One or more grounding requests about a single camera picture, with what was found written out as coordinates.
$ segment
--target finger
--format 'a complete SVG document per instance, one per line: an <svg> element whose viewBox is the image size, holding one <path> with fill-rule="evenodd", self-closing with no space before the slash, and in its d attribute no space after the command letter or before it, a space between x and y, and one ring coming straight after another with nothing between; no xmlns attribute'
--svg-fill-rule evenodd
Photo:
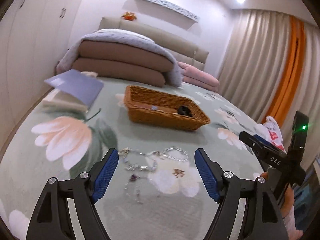
<svg viewBox="0 0 320 240"><path fill-rule="evenodd" d="M289 185L287 190L284 193L284 203L280 208L283 218L289 214L293 204L294 204L294 192L291 186Z"/></svg>
<svg viewBox="0 0 320 240"><path fill-rule="evenodd" d="M265 180L268 180L269 174L266 171L266 172L262 173L260 176L263 177Z"/></svg>

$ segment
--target white wall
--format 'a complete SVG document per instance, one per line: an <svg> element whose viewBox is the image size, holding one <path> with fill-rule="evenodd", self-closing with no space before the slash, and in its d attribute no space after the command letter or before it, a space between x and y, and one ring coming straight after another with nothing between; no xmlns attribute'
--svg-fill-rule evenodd
<svg viewBox="0 0 320 240"><path fill-rule="evenodd" d="M139 22L161 28L210 51L205 71L217 76L233 27L232 11L216 0L168 0L198 15L199 23L152 3L139 0L83 0L77 13L69 46L99 27L103 16L136 13Z"/></svg>

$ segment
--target wardrobe door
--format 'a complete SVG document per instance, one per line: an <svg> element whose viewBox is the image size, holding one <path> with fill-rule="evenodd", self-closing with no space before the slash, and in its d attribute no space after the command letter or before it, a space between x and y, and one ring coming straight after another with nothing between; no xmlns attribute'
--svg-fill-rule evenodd
<svg viewBox="0 0 320 240"><path fill-rule="evenodd" d="M36 34L36 48L33 55L34 81L31 89L31 93L36 100L41 98L50 88L49 85L44 83L44 80L53 76L54 68L57 65L55 43L59 26L68 13L67 4L68 0L47 0L40 18Z"/></svg>
<svg viewBox="0 0 320 240"><path fill-rule="evenodd" d="M0 21L0 149L15 127L9 101L6 63L13 20L22 1L14 0Z"/></svg>
<svg viewBox="0 0 320 240"><path fill-rule="evenodd" d="M7 54L7 84L15 123L36 102L33 97L33 54L47 0L23 0L11 28Z"/></svg>
<svg viewBox="0 0 320 240"><path fill-rule="evenodd" d="M76 18L80 3L82 0L68 0L66 11L61 20L57 39L55 43L55 61L63 58L68 51L68 42L71 34L71 29Z"/></svg>

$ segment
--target book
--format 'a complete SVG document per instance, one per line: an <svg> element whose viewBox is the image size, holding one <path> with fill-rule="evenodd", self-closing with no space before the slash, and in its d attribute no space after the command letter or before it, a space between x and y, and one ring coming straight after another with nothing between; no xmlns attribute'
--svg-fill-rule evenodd
<svg viewBox="0 0 320 240"><path fill-rule="evenodd" d="M45 82L55 89L42 100L43 105L78 111L88 111L103 88L101 81L74 69Z"/></svg>

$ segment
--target black handle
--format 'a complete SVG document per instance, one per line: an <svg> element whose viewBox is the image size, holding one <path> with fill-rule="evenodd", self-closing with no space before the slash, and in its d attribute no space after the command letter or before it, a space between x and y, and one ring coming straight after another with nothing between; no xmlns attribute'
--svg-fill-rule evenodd
<svg viewBox="0 0 320 240"><path fill-rule="evenodd" d="M68 186L67 188L72 187L72 180L64 181L63 185ZM31 216L27 240L76 239L70 219L68 201L59 193L59 186L60 182L57 178L51 178L45 184Z"/></svg>
<svg viewBox="0 0 320 240"><path fill-rule="evenodd" d="M66 10L67 10L67 9L63 8L63 15L62 15L61 18L63 18L63 17L66 15Z"/></svg>
<svg viewBox="0 0 320 240"><path fill-rule="evenodd" d="M241 180L233 174L231 178L223 175L227 185L226 195L219 204L217 212L204 240L229 239L238 211Z"/></svg>
<svg viewBox="0 0 320 240"><path fill-rule="evenodd" d="M253 195L246 201L238 240L288 240L278 203L268 182L259 178L254 182Z"/></svg>
<svg viewBox="0 0 320 240"><path fill-rule="evenodd" d="M79 175L72 182L73 197L82 233L86 240L110 240L99 214L87 194L86 186L89 179L90 174L85 179Z"/></svg>
<svg viewBox="0 0 320 240"><path fill-rule="evenodd" d="M19 9L24 5L24 2L25 2L26 0L23 0L22 1L22 4L20 5L20 7L19 7Z"/></svg>
<svg viewBox="0 0 320 240"><path fill-rule="evenodd" d="M61 14L60 14L59 18L62 18L63 13L64 13L64 8L62 8L62 11L61 11Z"/></svg>

